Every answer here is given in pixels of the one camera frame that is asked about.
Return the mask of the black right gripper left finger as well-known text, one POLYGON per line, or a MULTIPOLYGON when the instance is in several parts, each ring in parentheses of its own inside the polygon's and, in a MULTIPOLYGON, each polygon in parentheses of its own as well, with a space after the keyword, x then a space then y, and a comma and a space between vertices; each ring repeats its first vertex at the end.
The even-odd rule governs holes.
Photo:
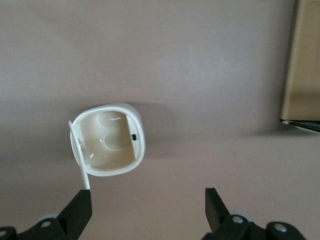
POLYGON ((2 240, 77 240, 92 217, 91 191, 80 190, 57 217, 47 217, 24 232, 0 228, 2 240))

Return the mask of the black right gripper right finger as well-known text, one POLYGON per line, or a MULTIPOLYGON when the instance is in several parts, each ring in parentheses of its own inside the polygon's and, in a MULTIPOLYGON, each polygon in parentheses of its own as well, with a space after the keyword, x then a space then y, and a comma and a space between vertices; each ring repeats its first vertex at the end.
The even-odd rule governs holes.
POLYGON ((304 240, 293 225, 272 221, 262 228, 240 214, 231 214, 215 188, 205 189, 205 215, 211 229, 206 240, 304 240))

